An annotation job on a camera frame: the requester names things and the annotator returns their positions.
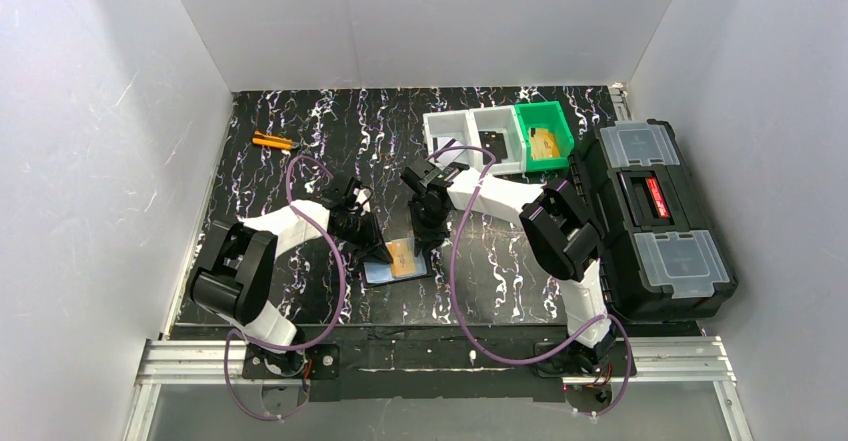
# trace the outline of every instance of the green bin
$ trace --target green bin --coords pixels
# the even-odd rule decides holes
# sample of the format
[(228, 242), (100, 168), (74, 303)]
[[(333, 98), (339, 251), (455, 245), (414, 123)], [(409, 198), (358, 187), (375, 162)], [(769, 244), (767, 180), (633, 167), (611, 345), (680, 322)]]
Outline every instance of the green bin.
[[(550, 169), (562, 169), (568, 167), (568, 153), (574, 147), (574, 137), (571, 129), (565, 122), (565, 114), (559, 101), (548, 101), (545, 103), (516, 104), (515, 112), (518, 115), (518, 123), (521, 125), (521, 135), (524, 145), (527, 147), (527, 169), (526, 171), (546, 171)], [(554, 135), (560, 157), (547, 159), (533, 159), (532, 130), (545, 128)]]

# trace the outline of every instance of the toolbox lid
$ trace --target toolbox lid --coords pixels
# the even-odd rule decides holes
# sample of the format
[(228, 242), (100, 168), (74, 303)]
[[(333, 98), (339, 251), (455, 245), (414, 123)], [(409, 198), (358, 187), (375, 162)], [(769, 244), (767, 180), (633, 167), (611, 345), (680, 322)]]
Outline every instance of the toolbox lid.
[(680, 164), (665, 126), (645, 121), (618, 121), (601, 128), (610, 167)]
[(709, 298), (713, 284), (729, 283), (713, 238), (707, 230), (635, 234), (648, 284), (671, 286), (672, 298)]

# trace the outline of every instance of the black box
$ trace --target black box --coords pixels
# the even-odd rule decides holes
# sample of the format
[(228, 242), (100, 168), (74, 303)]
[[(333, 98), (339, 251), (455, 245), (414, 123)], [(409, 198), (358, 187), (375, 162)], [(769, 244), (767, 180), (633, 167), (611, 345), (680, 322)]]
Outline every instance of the black box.
[(572, 182), (603, 227), (609, 308), (633, 322), (715, 315), (738, 280), (671, 126), (654, 119), (596, 126), (568, 158)]

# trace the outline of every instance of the white wall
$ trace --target white wall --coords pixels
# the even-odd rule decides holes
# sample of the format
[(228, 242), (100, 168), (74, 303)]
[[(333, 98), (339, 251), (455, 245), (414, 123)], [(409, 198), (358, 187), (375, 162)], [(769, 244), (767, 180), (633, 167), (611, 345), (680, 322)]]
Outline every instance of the white wall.
[(0, 437), (120, 439), (230, 105), (179, 0), (0, 0)]
[(630, 84), (740, 277), (716, 330), (757, 439), (848, 428), (848, 0), (674, 0)]
[(227, 85), (608, 84), (670, 0), (182, 0)]

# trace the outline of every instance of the black marble table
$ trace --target black marble table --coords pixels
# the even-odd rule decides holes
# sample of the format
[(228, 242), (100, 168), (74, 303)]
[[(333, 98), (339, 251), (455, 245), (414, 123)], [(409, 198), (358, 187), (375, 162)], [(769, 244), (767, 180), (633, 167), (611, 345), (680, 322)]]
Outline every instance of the black marble table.
[[(302, 153), (331, 170), (355, 174), (375, 188), (372, 210), (386, 241), (412, 235), (402, 168), (427, 154), (422, 115), (433, 111), (559, 101), (575, 139), (587, 127), (615, 119), (603, 86), (432, 89), (362, 89), (242, 92), (235, 95), (224, 152), (209, 200), (211, 219), (254, 217), (285, 206), (289, 156), (251, 143), (254, 130), (301, 141)], [(325, 181), (311, 165), (296, 171), (294, 196)], [(540, 182), (556, 172), (514, 175)], [(454, 213), (451, 225), (458, 224)], [(203, 242), (203, 235), (198, 240)], [(520, 226), (474, 214), (466, 227), (457, 266), (457, 293), (469, 323), (565, 323), (557, 284), (535, 262)], [(359, 266), (348, 267), (344, 324), (454, 324), (444, 275), (450, 248), (432, 254), (435, 276), (366, 287)], [(338, 296), (338, 274), (329, 248), (310, 241), (278, 258), (271, 301), (296, 324), (326, 323)], [(188, 298), (177, 325), (220, 325)]]

